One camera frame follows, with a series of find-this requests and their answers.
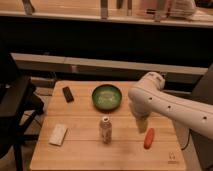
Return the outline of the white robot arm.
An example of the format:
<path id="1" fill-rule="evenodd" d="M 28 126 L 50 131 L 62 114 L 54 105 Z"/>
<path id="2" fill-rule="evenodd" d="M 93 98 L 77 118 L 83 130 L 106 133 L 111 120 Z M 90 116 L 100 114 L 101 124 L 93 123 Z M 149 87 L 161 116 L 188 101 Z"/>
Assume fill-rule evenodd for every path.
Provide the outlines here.
<path id="1" fill-rule="evenodd" d="M 164 86 L 165 79 L 157 72 L 148 72 L 136 82 L 128 91 L 136 114 L 157 112 L 213 139 L 213 105 L 164 93 Z"/>

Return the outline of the white robot gripper finger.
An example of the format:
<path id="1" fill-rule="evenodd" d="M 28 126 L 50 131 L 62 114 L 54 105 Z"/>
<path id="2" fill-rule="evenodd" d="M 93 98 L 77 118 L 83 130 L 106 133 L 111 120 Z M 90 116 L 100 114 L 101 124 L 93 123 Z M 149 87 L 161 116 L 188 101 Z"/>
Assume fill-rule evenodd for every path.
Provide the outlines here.
<path id="1" fill-rule="evenodd" d="M 137 118 L 136 125 L 139 133 L 145 133 L 148 127 L 148 118 L 147 117 Z"/>

